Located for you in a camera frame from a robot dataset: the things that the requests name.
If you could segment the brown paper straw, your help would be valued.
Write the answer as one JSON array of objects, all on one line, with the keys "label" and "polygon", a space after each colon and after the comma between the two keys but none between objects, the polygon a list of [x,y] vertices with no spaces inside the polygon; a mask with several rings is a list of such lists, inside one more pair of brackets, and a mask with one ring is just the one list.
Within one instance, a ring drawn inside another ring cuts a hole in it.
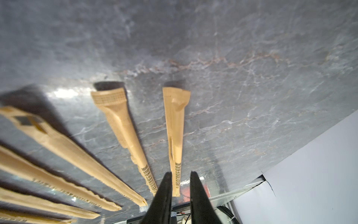
[{"label": "brown paper straw", "polygon": [[132,123],[125,89],[93,91],[91,97],[96,107],[105,114],[120,145],[129,150],[132,162],[137,165],[146,185],[155,195],[158,187]]},{"label": "brown paper straw", "polygon": [[72,219],[54,219],[42,217],[22,212],[1,210],[1,220],[24,222],[30,224],[73,224],[76,221]]},{"label": "brown paper straw", "polygon": [[10,120],[17,129],[28,135],[41,146],[88,175],[98,179],[139,207],[148,205],[147,201],[140,194],[116,177],[74,141],[54,129],[40,116],[12,106],[2,107],[1,115]]},{"label": "brown paper straw", "polygon": [[100,214],[92,211],[84,210],[70,205],[65,205],[62,203],[54,203],[43,198],[31,195],[24,195],[4,188],[1,188],[1,201],[28,208],[84,219],[95,219],[100,216]]},{"label": "brown paper straw", "polygon": [[173,197],[180,196],[185,107],[190,95],[190,91],[180,88],[163,88]]},{"label": "brown paper straw", "polygon": [[114,202],[100,197],[85,187],[78,186],[62,177],[49,173],[3,146],[1,146],[1,170],[68,196],[76,197],[107,211],[119,211],[122,209],[121,206]]}]

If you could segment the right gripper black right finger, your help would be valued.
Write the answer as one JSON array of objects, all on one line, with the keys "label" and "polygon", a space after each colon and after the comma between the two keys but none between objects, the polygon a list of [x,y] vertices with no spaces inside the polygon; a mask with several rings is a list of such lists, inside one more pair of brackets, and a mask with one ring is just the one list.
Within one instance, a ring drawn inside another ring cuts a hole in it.
[{"label": "right gripper black right finger", "polygon": [[190,175],[190,207],[192,224],[222,224],[195,171]]}]

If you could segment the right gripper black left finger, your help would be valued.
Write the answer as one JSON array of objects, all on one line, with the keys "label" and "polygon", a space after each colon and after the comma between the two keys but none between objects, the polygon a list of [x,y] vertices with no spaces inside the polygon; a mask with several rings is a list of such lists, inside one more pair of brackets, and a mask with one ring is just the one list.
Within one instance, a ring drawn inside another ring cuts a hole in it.
[{"label": "right gripper black left finger", "polygon": [[172,173],[165,173],[158,191],[141,224],[169,224],[172,207]]}]

